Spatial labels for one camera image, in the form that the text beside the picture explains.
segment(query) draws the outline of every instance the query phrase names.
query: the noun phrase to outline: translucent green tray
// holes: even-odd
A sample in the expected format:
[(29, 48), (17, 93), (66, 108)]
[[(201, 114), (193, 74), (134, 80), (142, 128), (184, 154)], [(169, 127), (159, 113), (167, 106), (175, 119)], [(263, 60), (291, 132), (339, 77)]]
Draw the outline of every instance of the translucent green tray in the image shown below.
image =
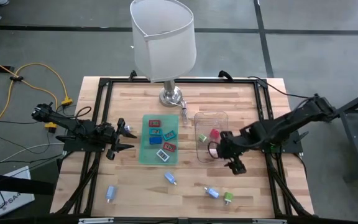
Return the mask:
[[(160, 120), (161, 121), (161, 128), (162, 134), (167, 134), (170, 131), (174, 131), (176, 137), (169, 139), (167, 142), (170, 144), (174, 144), (177, 146), (175, 152), (170, 152), (167, 150), (163, 151), (168, 154), (169, 159), (164, 162), (157, 156), (157, 151), (162, 149), (164, 145), (164, 138), (162, 137), (161, 144), (154, 144), (150, 145), (149, 138), (150, 138), (150, 128), (149, 127), (149, 120)], [(143, 116), (142, 122), (142, 139), (140, 145), (140, 153), (139, 153), (139, 162), (145, 165), (175, 165), (178, 163), (178, 116), (177, 115), (160, 115), (160, 114), (148, 114)]]

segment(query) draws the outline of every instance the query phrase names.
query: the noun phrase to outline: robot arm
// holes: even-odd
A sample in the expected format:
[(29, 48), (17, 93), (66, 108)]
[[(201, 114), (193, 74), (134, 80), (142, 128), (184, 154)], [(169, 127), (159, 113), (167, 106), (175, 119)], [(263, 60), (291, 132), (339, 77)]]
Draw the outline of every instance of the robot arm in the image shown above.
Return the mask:
[(222, 131), (216, 148), (218, 157), (230, 160), (226, 166), (233, 174), (245, 173), (245, 165), (239, 159), (244, 152), (281, 145), (297, 129), (311, 121), (329, 121), (334, 114), (335, 108), (325, 98), (315, 95), (279, 118), (257, 121), (242, 128), (239, 136), (233, 136), (231, 131)]
[(110, 123), (96, 125), (94, 121), (88, 119), (82, 120), (77, 117), (66, 117), (54, 112), (51, 105), (52, 103), (49, 105), (45, 103), (39, 104), (34, 108), (31, 115), (36, 121), (53, 122), (68, 130), (67, 135), (56, 137), (65, 143), (64, 151), (102, 152), (106, 144), (111, 144), (111, 148), (106, 156), (108, 159), (113, 160), (115, 152), (134, 147), (119, 142), (120, 135), (128, 138), (137, 138), (124, 129), (124, 119), (118, 119), (117, 129), (115, 130)]

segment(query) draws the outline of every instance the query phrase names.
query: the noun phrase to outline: yellow cable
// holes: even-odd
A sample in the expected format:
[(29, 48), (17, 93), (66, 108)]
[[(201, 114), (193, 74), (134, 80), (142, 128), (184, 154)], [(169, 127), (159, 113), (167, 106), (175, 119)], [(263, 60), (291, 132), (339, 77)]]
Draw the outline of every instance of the yellow cable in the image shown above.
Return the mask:
[[(15, 77), (18, 77), (17, 72), (18, 72), (20, 69), (24, 68), (23, 66), (21, 66), (21, 68), (18, 69), (18, 70), (16, 71), (16, 73), (13, 73), (13, 72), (9, 71), (8, 69), (6, 69), (5, 67), (3, 67), (2, 65), (0, 65), (0, 67), (1, 67), (2, 69), (4, 69), (5, 71), (7, 71), (8, 73), (10, 73), (11, 75), (15, 76)], [(55, 106), (56, 106), (56, 110), (57, 110), (57, 108), (58, 108), (57, 97), (56, 97), (53, 93), (51, 93), (50, 91), (45, 90), (45, 89), (43, 89), (43, 88), (39, 88), (39, 87), (33, 86), (33, 85), (31, 85), (30, 83), (28, 83), (28, 82), (26, 82), (26, 81), (22, 81), (22, 82), (25, 83), (26, 85), (28, 85), (29, 87), (35, 89), (35, 90), (44, 91), (44, 92), (48, 93), (49, 95), (51, 95), (51, 96), (55, 99)]]
[(46, 93), (49, 93), (49, 95), (51, 95), (54, 99), (55, 99), (55, 106), (56, 106), (56, 110), (57, 110), (57, 108), (58, 108), (58, 106), (57, 106), (57, 98), (56, 98), (56, 96), (53, 94), (53, 93), (51, 93), (51, 92), (49, 92), (48, 90), (44, 90), (43, 88), (39, 88), (39, 87), (36, 87), (36, 86), (33, 86), (33, 85), (31, 85), (30, 83), (28, 83), (28, 82), (26, 82), (26, 81), (22, 81), (23, 83), (25, 83), (26, 85), (28, 85), (29, 87), (31, 87), (31, 88), (33, 88), (33, 89), (35, 89), (35, 90), (40, 90), (40, 91), (44, 91), (44, 92), (46, 92)]
[(28, 67), (28, 66), (31, 66), (31, 65), (44, 66), (45, 68), (47, 68), (47, 69), (49, 69), (51, 72), (53, 72), (53, 73), (59, 78), (60, 82), (62, 83), (63, 89), (64, 89), (64, 91), (65, 91), (65, 96), (68, 98), (65, 82), (62, 80), (62, 78), (60, 77), (60, 75), (59, 75), (54, 69), (52, 69), (51, 67), (49, 67), (48, 65), (44, 65), (44, 64), (42, 64), (42, 63), (30, 63), (30, 64), (27, 64), (27, 65), (23, 65), (23, 66), (21, 66), (19, 69), (17, 69), (16, 75), (19, 74), (19, 71), (20, 71), (20, 70), (22, 70), (23, 68), (26, 68), (26, 67)]
[[(8, 73), (10, 73), (11, 75), (13, 75), (14, 77), (18, 77), (17, 74), (18, 74), (19, 70), (21, 70), (21, 69), (23, 69), (23, 68), (25, 68), (25, 67), (27, 67), (27, 66), (29, 66), (29, 65), (31, 65), (31, 64), (21, 66), (21, 67), (16, 71), (16, 73), (11, 72), (10, 70), (8, 70), (8, 69), (6, 69), (5, 67), (3, 67), (2, 65), (0, 65), (0, 67), (1, 67), (3, 70), (5, 70), (5, 71), (7, 71)], [(60, 78), (60, 75), (59, 75), (57, 72), (55, 72), (53, 69), (51, 69), (50, 67), (48, 67), (47, 65), (44, 65), (44, 66), (47, 67), (47, 68), (49, 68), (53, 73), (55, 73), (55, 74), (58, 76), (58, 78), (59, 78), (60, 81), (62, 82), (63, 89), (65, 90), (66, 98), (68, 98), (68, 96), (67, 96), (67, 91), (66, 91), (66, 86), (64, 85), (63, 80)], [(56, 97), (53, 93), (51, 93), (50, 91), (45, 90), (45, 89), (43, 89), (43, 88), (39, 88), (39, 87), (33, 86), (33, 85), (31, 85), (30, 83), (28, 83), (28, 82), (26, 82), (26, 81), (22, 81), (22, 82), (25, 83), (26, 85), (28, 85), (29, 87), (35, 89), (35, 90), (44, 91), (44, 92), (48, 93), (49, 95), (51, 95), (51, 96), (55, 99), (55, 106), (56, 106), (56, 110), (57, 110), (57, 108), (58, 108), (57, 97)], [(13, 84), (14, 84), (14, 81), (11, 81), (11, 85), (9, 86), (9, 91), (8, 91), (8, 94), (7, 94), (7, 100), (6, 100), (5, 107), (4, 107), (4, 109), (2, 110), (2, 112), (0, 113), (0, 119), (1, 119), (1, 117), (3, 116), (3, 114), (5, 113), (6, 108), (8, 107), (9, 102), (10, 102), (10, 100), (11, 100), (11, 93), (12, 93)]]
[(4, 107), (4, 109), (2, 110), (2, 112), (0, 113), (0, 119), (1, 119), (1, 117), (3, 116), (3, 114), (5, 113), (6, 108), (7, 108), (7, 106), (9, 105), (9, 102), (10, 102), (10, 100), (11, 100), (11, 92), (12, 92), (13, 83), (14, 83), (14, 81), (11, 81), (11, 84), (9, 85), (9, 90), (8, 90), (8, 93), (7, 93), (6, 104), (5, 104), (5, 107)]

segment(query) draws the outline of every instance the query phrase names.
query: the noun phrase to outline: red block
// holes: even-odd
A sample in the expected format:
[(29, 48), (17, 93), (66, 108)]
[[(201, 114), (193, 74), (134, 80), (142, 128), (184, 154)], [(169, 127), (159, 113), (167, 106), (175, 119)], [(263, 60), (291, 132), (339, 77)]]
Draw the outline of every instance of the red block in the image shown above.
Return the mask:
[(162, 148), (165, 150), (168, 150), (170, 152), (175, 152), (175, 150), (177, 149), (177, 146), (174, 144), (165, 142), (164, 145), (162, 146)]
[(219, 131), (216, 129), (212, 129), (209, 136), (213, 139), (217, 139), (217, 138), (219, 138)]
[(160, 120), (149, 120), (149, 127), (159, 127), (161, 126)]

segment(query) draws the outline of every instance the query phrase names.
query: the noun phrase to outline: lamp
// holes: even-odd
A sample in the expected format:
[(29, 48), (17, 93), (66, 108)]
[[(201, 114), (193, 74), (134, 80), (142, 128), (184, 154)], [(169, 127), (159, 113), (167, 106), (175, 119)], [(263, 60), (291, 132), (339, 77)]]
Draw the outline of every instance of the lamp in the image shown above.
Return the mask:
[(196, 62), (193, 13), (176, 0), (134, 0), (131, 16), (136, 67), (151, 82), (164, 82), (161, 104), (185, 108), (173, 80)]

